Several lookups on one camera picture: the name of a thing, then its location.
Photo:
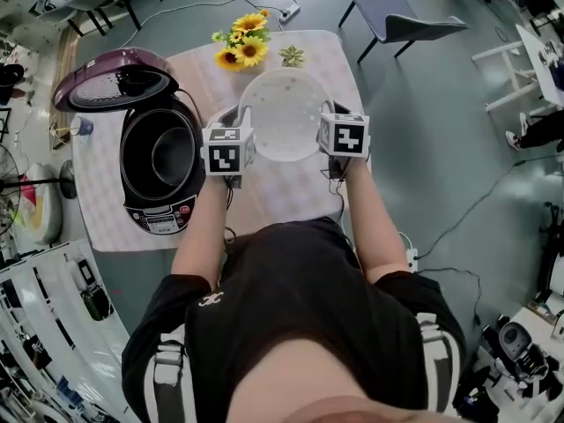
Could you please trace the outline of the dark purple rice cooker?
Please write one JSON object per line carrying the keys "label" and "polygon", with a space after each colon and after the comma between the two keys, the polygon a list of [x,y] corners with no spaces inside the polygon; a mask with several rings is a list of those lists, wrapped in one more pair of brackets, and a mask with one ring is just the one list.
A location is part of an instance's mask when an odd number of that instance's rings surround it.
{"label": "dark purple rice cooker", "polygon": [[[124,191],[124,210],[148,234],[178,234],[189,223],[197,195],[204,183],[200,159],[202,118],[194,103],[178,97],[180,86],[167,60],[142,48],[108,51],[69,73],[52,94],[55,109],[66,113],[116,113],[122,111],[118,165]],[[147,200],[125,188],[120,169],[122,133],[136,115],[155,109],[173,109],[189,120],[196,136],[196,161],[189,179],[171,196]]]}

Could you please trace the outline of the white shelving unit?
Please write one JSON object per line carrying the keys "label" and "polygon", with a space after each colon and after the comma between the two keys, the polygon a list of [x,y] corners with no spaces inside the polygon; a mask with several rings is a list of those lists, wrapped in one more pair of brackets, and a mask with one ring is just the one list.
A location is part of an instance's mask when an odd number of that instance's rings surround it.
{"label": "white shelving unit", "polygon": [[81,293],[109,290],[86,240],[0,271],[0,420],[139,423],[122,393],[129,334],[114,312],[94,321]]}

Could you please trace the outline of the dark green case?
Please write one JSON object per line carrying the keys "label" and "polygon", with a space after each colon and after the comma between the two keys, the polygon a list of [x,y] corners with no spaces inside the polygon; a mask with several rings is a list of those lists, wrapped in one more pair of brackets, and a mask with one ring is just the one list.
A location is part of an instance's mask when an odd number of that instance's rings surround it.
{"label": "dark green case", "polygon": [[101,286],[94,286],[83,291],[80,295],[90,317],[94,321],[103,321],[113,314],[114,308]]}

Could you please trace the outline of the person's right forearm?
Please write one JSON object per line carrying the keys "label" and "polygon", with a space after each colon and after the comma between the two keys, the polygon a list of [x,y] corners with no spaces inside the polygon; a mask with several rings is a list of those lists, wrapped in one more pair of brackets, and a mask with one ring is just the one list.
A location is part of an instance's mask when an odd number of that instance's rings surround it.
{"label": "person's right forearm", "polygon": [[361,269],[374,284],[384,276],[409,270],[406,250],[364,159],[345,169],[353,240]]}

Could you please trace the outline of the grey padded chair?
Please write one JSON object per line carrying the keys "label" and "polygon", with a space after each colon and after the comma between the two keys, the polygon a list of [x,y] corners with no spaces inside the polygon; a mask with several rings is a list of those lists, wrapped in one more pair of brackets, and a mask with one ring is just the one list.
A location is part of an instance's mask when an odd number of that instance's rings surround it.
{"label": "grey padded chair", "polygon": [[358,9],[374,36],[359,56],[357,64],[377,43],[404,42],[405,45],[394,55],[398,58],[415,42],[436,41],[469,28],[454,16],[444,21],[420,19],[407,0],[352,0],[339,20],[338,28],[342,27],[354,8]]}

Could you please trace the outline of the blue mug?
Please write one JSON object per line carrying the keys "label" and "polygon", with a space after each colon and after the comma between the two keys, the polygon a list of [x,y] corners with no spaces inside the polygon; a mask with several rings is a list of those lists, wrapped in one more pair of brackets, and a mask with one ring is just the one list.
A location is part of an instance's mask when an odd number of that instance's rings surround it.
{"label": "blue mug", "polygon": [[70,124],[70,134],[74,140],[85,144],[93,133],[93,122],[81,115],[75,115]]}

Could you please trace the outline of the dark metal pot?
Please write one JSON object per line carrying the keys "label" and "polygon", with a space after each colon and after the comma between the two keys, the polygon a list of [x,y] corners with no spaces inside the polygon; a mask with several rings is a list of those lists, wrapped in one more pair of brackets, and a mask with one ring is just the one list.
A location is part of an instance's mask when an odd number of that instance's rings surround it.
{"label": "dark metal pot", "polygon": [[136,115],[122,133],[120,169],[125,188],[147,200],[173,195],[190,177],[196,136],[173,109]]}

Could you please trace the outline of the small potted succulent plant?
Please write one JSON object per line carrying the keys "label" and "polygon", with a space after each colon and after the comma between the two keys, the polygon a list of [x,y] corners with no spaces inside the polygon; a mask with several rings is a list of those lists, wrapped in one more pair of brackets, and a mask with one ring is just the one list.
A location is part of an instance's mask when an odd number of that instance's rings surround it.
{"label": "small potted succulent plant", "polygon": [[282,58],[282,66],[288,68],[301,68],[305,63],[305,51],[294,45],[281,48],[278,55]]}

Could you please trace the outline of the white steamer tray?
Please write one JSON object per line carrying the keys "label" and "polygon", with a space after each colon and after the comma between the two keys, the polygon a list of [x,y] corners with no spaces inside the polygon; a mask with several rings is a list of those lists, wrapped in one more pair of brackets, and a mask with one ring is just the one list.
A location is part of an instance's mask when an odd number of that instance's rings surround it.
{"label": "white steamer tray", "polygon": [[268,70],[243,91],[237,122],[253,129],[257,152],[268,160],[294,162],[318,152],[321,113],[334,101],[311,74],[298,68]]}

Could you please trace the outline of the black standing fan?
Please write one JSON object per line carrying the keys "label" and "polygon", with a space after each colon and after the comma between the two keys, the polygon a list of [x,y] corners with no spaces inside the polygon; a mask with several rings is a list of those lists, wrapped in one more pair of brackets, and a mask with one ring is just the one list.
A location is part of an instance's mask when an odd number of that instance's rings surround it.
{"label": "black standing fan", "polygon": [[0,145],[0,235],[6,234],[13,225],[20,226],[20,189],[26,185],[43,183],[57,183],[61,199],[71,200],[78,195],[70,160],[63,163],[57,176],[53,176],[50,169],[40,163],[33,163],[24,173],[20,173],[11,153]]}

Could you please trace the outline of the sunflower bouquet in white vase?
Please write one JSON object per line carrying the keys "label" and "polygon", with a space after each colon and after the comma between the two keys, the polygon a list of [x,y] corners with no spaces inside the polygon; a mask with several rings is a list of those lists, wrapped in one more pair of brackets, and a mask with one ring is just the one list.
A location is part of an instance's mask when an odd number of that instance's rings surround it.
{"label": "sunflower bouquet in white vase", "polygon": [[215,63],[226,71],[242,71],[260,65],[269,51],[270,12],[261,9],[236,19],[228,32],[214,32],[211,40],[223,43],[214,55]]}

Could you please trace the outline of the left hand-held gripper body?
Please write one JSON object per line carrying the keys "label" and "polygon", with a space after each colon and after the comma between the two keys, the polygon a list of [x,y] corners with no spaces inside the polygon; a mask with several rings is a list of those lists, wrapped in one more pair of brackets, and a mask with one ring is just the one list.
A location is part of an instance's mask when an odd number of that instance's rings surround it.
{"label": "left hand-held gripper body", "polygon": [[208,176],[242,175],[255,157],[255,133],[248,124],[227,127],[215,122],[202,134],[200,156]]}

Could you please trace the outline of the person's left forearm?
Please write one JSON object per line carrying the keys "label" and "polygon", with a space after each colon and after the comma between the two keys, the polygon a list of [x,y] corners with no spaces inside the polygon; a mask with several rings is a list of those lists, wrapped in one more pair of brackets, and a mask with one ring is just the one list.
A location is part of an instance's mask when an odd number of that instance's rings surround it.
{"label": "person's left forearm", "polygon": [[204,278],[212,290],[221,269],[227,195],[223,177],[205,179],[172,264],[173,274]]}

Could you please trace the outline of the checkered tablecloth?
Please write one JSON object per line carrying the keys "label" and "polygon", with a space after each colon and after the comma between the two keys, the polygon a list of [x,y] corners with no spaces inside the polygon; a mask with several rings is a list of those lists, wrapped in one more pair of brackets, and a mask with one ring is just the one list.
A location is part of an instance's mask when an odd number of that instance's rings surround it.
{"label": "checkered tablecloth", "polygon": [[[281,64],[278,51],[294,45],[305,52],[303,70],[313,75],[330,97],[354,112],[363,107],[353,73],[338,36],[325,30],[277,32],[271,35],[270,51],[263,69]],[[170,56],[174,77],[194,100],[204,119],[210,119],[238,103],[253,72],[221,69],[213,59],[219,47],[208,44]],[[93,248],[100,252],[137,252],[173,249],[181,236],[153,235],[136,226],[124,207],[119,170],[122,112],[89,114],[93,133],[72,140],[72,159],[78,201]],[[338,212],[339,197],[329,191],[322,171],[328,158],[321,152],[303,160],[277,163],[257,155],[235,191],[227,212],[227,224],[236,234],[254,233],[278,222],[321,218]]]}

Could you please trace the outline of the person's body in black shirt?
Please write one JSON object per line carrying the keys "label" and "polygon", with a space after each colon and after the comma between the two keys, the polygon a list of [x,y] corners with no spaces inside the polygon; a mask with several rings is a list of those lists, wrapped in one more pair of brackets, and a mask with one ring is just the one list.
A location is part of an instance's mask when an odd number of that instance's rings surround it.
{"label": "person's body in black shirt", "polygon": [[162,334],[184,328],[198,423],[226,423],[240,381],[277,342],[291,338],[328,349],[370,398],[423,410],[420,314],[434,315],[465,354],[464,334],[433,280],[394,271],[370,283],[326,220],[268,226],[230,255],[217,290],[198,276],[162,279],[123,352],[123,394],[148,423],[148,362]]}

